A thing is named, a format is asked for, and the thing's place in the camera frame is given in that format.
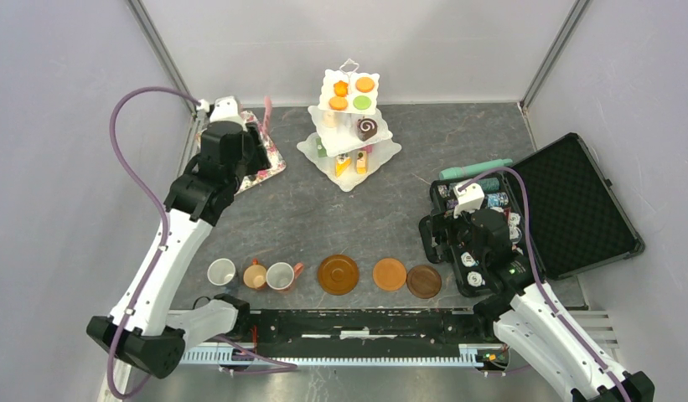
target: black wire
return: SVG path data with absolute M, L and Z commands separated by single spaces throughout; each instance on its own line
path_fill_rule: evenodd
M 200 299 L 208 299 L 208 302 L 210 302 L 210 297 L 201 296 L 201 297 L 195 299 L 195 301 L 193 302 L 193 306 L 190 308 L 191 310 L 195 310 L 195 305 L 198 304 L 198 301 L 199 301 Z

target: case lid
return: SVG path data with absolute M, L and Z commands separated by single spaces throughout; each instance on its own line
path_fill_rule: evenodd
M 644 249 L 577 134 L 565 135 L 513 169 L 524 179 L 533 246 L 549 278 L 571 276 Z M 523 213 L 520 186 L 505 176 Z

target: dark brown round coaster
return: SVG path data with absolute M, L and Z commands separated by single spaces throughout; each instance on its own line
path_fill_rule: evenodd
M 435 268 L 418 265 L 408 272 L 406 284 L 413 295 L 421 299 L 429 299 L 440 292 L 442 278 Z
M 352 291 L 359 283 L 359 267 L 346 255 L 332 255 L 322 261 L 317 276 L 322 289 L 341 296 Z

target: open black case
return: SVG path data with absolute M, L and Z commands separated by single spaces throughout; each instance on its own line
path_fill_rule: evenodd
M 544 147 L 513 168 L 524 179 L 529 197 L 530 232 L 533 252 L 542 272 L 550 279 L 577 273 L 627 259 L 644 250 L 644 242 L 610 189 L 587 146 L 576 133 L 569 133 Z M 510 174 L 496 175 L 500 192 L 509 195 L 511 210 L 522 215 L 523 198 L 516 179 Z M 435 217 L 448 211 L 453 194 L 442 188 L 467 178 L 437 180 L 430 187 L 434 208 L 420 221 L 419 229 L 427 259 L 432 263 L 451 262 L 460 293 L 478 296 L 487 286 L 470 286 L 468 275 L 475 267 L 461 261 L 463 245 L 441 228 Z M 525 239 L 518 246 L 525 252 Z

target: wall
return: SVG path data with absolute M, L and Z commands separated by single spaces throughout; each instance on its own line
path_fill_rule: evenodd
M 106 354 L 85 334 L 136 273 L 158 224 L 111 152 L 111 108 L 168 85 L 124 2 L 0 2 L 0 401 L 95 400 Z M 164 197 L 189 115 L 144 95 L 122 150 Z
M 623 361 L 688 400 L 688 0 L 593 2 L 530 107 L 539 147 L 576 131 L 647 242 L 582 276 Z
M 201 98 L 318 101 L 348 57 L 387 103 L 518 101 L 573 0 L 143 0 Z

